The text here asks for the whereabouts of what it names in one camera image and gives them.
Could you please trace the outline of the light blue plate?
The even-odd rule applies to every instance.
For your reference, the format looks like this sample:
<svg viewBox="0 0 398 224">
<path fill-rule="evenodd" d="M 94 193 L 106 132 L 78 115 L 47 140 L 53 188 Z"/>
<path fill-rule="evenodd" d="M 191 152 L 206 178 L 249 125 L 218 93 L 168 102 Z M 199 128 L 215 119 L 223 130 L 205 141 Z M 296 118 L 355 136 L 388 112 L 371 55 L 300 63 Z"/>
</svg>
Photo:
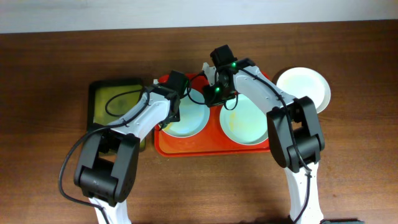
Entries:
<svg viewBox="0 0 398 224">
<path fill-rule="evenodd" d="M 203 95 L 191 89 L 189 95 L 180 101 L 180 121 L 171 123 L 169 130 L 162 131 L 176 138 L 188 138 L 198 134 L 210 118 L 210 109 L 206 105 L 200 105 L 202 102 Z"/>
</svg>

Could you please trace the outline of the white plate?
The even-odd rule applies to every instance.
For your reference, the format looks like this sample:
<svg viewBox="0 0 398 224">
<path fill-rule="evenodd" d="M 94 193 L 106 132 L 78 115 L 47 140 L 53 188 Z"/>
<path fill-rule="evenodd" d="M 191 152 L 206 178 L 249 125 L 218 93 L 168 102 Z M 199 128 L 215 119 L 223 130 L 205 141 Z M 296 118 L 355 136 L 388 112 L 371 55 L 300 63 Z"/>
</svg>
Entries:
<svg viewBox="0 0 398 224">
<path fill-rule="evenodd" d="M 311 68 L 287 69 L 277 78 L 276 85 L 297 98 L 308 96 L 314 102 L 317 113 L 325 110 L 331 100 L 331 88 L 328 82 Z"/>
</svg>

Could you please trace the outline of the yellow green scrub sponge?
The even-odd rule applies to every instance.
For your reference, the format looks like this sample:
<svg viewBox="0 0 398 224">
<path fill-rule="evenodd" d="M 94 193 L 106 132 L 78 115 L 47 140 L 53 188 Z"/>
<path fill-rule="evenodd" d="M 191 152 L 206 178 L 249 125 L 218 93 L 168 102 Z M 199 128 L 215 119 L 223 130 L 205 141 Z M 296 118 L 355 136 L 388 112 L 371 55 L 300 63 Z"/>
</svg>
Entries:
<svg viewBox="0 0 398 224">
<path fill-rule="evenodd" d="M 163 130 L 163 131 L 167 131 L 167 130 L 169 130 L 171 127 L 172 127 L 172 124 L 169 123 L 169 124 L 163 126 L 163 127 L 162 127 L 162 130 Z"/>
</svg>

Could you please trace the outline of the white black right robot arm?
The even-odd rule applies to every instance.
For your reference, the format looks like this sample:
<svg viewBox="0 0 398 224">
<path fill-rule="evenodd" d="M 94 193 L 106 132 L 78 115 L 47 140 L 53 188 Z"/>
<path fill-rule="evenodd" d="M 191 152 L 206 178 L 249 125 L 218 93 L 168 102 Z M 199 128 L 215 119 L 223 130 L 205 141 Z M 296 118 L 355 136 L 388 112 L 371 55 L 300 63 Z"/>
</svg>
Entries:
<svg viewBox="0 0 398 224">
<path fill-rule="evenodd" d="M 287 178 L 290 221 L 323 223 L 317 177 L 325 139 L 314 102 L 279 89 L 248 58 L 217 66 L 204 63 L 202 70 L 209 94 L 222 98 L 236 91 L 266 115 L 269 148 Z"/>
</svg>

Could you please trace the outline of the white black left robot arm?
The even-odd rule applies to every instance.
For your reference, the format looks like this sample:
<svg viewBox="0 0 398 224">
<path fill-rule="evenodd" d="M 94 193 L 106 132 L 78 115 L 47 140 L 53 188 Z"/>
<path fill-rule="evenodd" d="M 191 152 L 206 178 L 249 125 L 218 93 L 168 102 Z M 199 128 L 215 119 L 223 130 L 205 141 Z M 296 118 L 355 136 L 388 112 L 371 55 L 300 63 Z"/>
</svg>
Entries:
<svg viewBox="0 0 398 224">
<path fill-rule="evenodd" d="M 136 178 L 140 143 L 159 123 L 178 114 L 184 92 L 152 85 L 124 115 L 106 126 L 88 131 L 82 145 L 74 183 L 88 197 L 99 223 L 130 223 L 126 199 Z"/>
</svg>

